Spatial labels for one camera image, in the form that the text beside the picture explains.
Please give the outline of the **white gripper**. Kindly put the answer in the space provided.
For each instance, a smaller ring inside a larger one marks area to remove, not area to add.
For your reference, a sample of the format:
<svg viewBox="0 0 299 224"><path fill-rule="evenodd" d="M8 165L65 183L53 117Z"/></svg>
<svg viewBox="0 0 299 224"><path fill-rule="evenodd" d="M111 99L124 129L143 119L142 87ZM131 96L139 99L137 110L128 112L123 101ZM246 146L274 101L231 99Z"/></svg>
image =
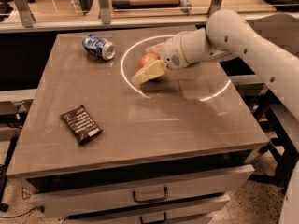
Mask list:
<svg viewBox="0 0 299 224"><path fill-rule="evenodd" d="M146 52L159 53L162 60L150 61L139 69L132 76L132 82L136 85L162 76L167 67L175 70L186 68L189 65L183 55L180 35L175 35L165 42L147 47Z"/></svg>

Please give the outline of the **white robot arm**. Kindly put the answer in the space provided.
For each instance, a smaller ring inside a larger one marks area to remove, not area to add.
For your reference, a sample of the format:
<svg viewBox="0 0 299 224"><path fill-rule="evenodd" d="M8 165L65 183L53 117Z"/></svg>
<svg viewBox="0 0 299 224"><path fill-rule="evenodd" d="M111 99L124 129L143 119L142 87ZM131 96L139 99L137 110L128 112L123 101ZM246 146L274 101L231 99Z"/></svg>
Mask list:
<svg viewBox="0 0 299 224"><path fill-rule="evenodd" d="M132 76L136 85L161 77L168 69L238 57L299 119L298 20L290 14L248 22L232 10L221 9L208 18L204 28L177 33L147 51L158 57Z"/></svg>

